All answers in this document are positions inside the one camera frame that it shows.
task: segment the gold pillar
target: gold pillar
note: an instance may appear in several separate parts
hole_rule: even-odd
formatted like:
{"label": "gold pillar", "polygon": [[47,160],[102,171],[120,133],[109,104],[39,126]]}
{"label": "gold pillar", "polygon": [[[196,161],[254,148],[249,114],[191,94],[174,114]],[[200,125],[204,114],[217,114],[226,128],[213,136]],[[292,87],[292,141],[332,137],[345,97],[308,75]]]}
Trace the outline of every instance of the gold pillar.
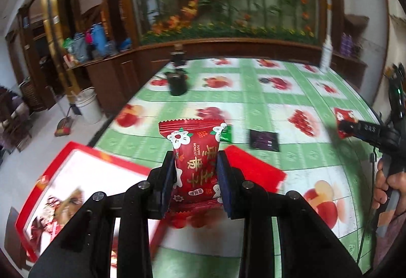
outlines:
{"label": "gold pillar", "polygon": [[63,42],[66,38],[73,38],[76,32],[85,31],[79,0],[41,0],[41,4],[49,51],[68,100],[74,103],[72,92],[77,94],[81,89],[73,71],[65,68]]}

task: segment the floor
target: floor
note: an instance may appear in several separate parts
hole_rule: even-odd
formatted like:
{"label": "floor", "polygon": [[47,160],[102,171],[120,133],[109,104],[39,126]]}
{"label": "floor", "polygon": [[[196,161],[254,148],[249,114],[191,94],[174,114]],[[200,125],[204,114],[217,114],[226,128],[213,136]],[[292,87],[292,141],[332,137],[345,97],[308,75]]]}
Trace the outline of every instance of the floor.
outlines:
{"label": "floor", "polygon": [[[62,98],[60,103],[66,112],[69,107],[66,97]],[[62,118],[58,105],[48,111],[34,113],[32,139],[27,141],[21,153],[15,150],[4,156],[0,166],[0,247],[3,251],[10,207],[20,211],[38,177],[67,142],[87,144],[106,120],[103,117],[98,123],[88,125],[82,116],[77,116],[74,118],[70,135],[54,137],[56,125]]]}

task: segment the hand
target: hand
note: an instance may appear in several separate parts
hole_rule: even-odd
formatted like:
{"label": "hand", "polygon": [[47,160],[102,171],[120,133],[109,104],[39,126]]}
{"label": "hand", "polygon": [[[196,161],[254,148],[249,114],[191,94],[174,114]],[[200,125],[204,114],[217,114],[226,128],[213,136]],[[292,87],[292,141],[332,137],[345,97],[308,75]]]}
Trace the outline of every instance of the hand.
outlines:
{"label": "hand", "polygon": [[374,187],[374,200],[372,201],[372,208],[378,209],[381,204],[384,204],[388,197],[385,191],[388,190],[389,186],[394,190],[399,190],[400,199],[397,203],[395,210],[395,215],[401,215],[406,211],[406,173],[401,172],[389,176],[388,179],[385,178],[382,172],[383,161],[382,159],[378,162],[378,172],[375,177],[375,187]]}

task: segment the metal screw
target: metal screw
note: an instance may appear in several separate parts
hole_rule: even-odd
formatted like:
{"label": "metal screw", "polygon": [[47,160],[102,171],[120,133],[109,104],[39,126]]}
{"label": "metal screw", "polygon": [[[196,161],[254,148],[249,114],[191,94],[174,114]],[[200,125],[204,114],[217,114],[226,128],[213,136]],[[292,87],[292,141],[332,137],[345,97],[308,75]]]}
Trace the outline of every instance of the metal screw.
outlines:
{"label": "metal screw", "polygon": [[297,191],[289,191],[286,195],[287,195],[289,198],[294,199],[294,200],[300,199],[300,197],[301,197],[300,193],[297,192]]}
{"label": "metal screw", "polygon": [[92,199],[93,199],[94,201],[99,201],[99,200],[101,200],[101,199],[103,199],[103,198],[104,198],[104,193],[103,193],[103,192],[100,192],[100,191],[95,192],[95,193],[93,193],[93,195],[92,195]]}
{"label": "metal screw", "polygon": [[242,182],[242,187],[244,189],[249,190],[249,189],[252,189],[254,187],[254,183],[251,182],[251,181],[244,181],[244,182]]}
{"label": "metal screw", "polygon": [[148,182],[148,181],[141,181],[141,182],[138,183],[138,187],[139,187],[141,190],[148,189],[150,186],[151,186],[151,183]]}

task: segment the wall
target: wall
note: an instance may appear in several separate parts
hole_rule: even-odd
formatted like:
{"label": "wall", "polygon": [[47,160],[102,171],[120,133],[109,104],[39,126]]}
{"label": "wall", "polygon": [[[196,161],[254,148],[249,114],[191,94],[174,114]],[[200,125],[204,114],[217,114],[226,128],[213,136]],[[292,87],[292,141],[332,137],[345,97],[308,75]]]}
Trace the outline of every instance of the wall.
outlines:
{"label": "wall", "polygon": [[372,104],[377,80],[380,79],[382,65],[385,61],[386,42],[388,36],[388,16],[386,0],[344,0],[345,13],[369,17],[369,23],[362,34],[364,47],[361,59],[368,64],[360,94]]}
{"label": "wall", "polygon": [[[398,0],[388,0],[389,14],[406,19],[406,14],[403,11]],[[406,23],[396,22],[390,18],[389,21],[389,45],[388,58],[385,67],[390,67],[392,64],[398,65],[402,63],[406,66]],[[378,95],[373,105],[376,112],[382,113],[383,120],[386,120],[390,114],[391,107],[388,99],[388,81],[383,77],[378,90]]]}
{"label": "wall", "polygon": [[12,89],[13,91],[18,88],[14,70],[10,62],[9,49],[7,48],[7,42],[4,36],[0,36],[0,85]]}

